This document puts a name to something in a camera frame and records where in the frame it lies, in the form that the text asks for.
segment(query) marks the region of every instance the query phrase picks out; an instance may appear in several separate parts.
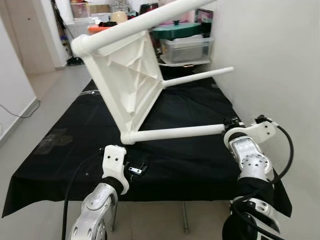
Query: white plastic stool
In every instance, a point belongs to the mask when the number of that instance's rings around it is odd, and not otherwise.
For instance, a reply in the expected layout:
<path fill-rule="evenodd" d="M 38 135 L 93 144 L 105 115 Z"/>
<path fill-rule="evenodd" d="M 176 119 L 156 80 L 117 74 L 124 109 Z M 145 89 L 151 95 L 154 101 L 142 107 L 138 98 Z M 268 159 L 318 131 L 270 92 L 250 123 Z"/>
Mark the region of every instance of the white plastic stool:
<path fill-rule="evenodd" d="M 220 134 L 223 124 L 139 131 L 161 91 L 234 70 L 227 67 L 172 80 L 163 80 L 149 32 L 165 22 L 212 0 L 176 0 L 94 35 L 81 35 L 72 49 L 84 61 L 121 133 L 121 142 Z"/>

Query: white plastic pipe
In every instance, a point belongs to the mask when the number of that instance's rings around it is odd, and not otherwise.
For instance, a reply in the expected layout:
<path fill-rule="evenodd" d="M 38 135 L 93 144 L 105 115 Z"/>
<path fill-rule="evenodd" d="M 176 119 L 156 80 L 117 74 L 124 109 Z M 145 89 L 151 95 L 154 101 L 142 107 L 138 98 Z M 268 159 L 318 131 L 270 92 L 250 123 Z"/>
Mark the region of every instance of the white plastic pipe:
<path fill-rule="evenodd" d="M 161 140 L 161 139 L 178 139 L 196 136 L 207 136 L 221 134 L 225 130 L 224 124 L 192 126 L 171 129 L 160 129 L 150 131 L 132 131 L 127 135 L 121 134 L 121 142 L 126 145 L 133 145 L 136 142 Z"/>
<path fill-rule="evenodd" d="M 216 0 L 176 0 L 129 21 L 113 26 L 94 35 L 82 35 L 72 41 L 72 50 L 83 57 L 104 46 L 155 27 L 175 16 L 184 14 Z"/>
<path fill-rule="evenodd" d="M 184 76 L 184 77 L 163 81 L 162 85 L 164 88 L 167 88 L 167 87 L 171 87 L 179 84 L 189 83 L 189 82 L 197 81 L 200 79 L 205 79 L 205 78 L 209 78 L 209 77 L 213 77 L 221 74 L 230 73 L 230 72 L 233 72 L 234 70 L 235 70 L 234 67 L 226 67 L 218 70 L 206 71 L 206 72 L 202 72 L 194 75 L 189 75 L 189 76 Z"/>

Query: green lid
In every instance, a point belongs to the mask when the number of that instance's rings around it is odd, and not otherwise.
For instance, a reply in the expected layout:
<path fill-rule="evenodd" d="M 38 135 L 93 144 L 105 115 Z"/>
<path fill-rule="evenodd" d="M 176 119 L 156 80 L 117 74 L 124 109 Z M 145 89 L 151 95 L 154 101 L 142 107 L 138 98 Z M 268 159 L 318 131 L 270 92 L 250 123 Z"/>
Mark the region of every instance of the green lid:
<path fill-rule="evenodd" d="M 201 33 L 201 23 L 179 23 L 174 25 L 160 26 L 152 29 L 152 35 L 155 39 L 180 39 L 188 38 Z"/>

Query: white power cable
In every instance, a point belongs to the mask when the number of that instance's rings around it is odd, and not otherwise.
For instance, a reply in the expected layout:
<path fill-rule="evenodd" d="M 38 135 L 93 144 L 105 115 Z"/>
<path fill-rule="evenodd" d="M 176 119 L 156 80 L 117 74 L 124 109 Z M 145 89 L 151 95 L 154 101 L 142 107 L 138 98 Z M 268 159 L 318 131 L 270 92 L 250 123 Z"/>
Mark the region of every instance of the white power cable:
<path fill-rule="evenodd" d="M 2 136 L 2 133 L 4 132 L 4 126 L 0 122 L 0 136 Z"/>

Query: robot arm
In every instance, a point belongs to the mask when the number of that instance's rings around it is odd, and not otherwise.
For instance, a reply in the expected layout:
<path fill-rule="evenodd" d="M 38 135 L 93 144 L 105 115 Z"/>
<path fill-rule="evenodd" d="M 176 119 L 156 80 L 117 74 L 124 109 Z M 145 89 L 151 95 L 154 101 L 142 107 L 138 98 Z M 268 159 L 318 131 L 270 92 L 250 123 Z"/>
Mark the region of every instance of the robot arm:
<path fill-rule="evenodd" d="M 124 176 L 126 149 L 109 145 L 104 150 L 101 183 L 83 201 L 81 214 L 71 229 L 71 240 L 106 240 L 106 227 L 116 217 L 118 196 L 129 190 Z"/>
<path fill-rule="evenodd" d="M 272 163 L 258 146 L 271 138 L 278 127 L 266 119 L 257 118 L 257 123 L 248 128 L 237 119 L 225 126 L 224 143 L 238 162 L 241 174 L 237 197 L 231 205 L 232 214 L 223 226 L 223 240 L 283 240 L 277 211 L 273 207 L 273 181 L 268 179 L 273 170 Z M 106 227 L 115 219 L 118 196 L 129 190 L 124 176 L 126 153 L 125 148 L 119 146 L 105 148 L 102 182 L 84 199 L 81 215 L 73 225 L 69 239 L 107 239 Z"/>
<path fill-rule="evenodd" d="M 223 226 L 223 240 L 283 240 L 273 207 L 275 180 L 268 178 L 268 174 L 273 173 L 272 163 L 257 144 L 273 136 L 279 125 L 264 116 L 256 121 L 257 124 L 243 128 L 234 119 L 224 137 L 241 174 L 237 197 L 231 205 L 232 214 Z"/>

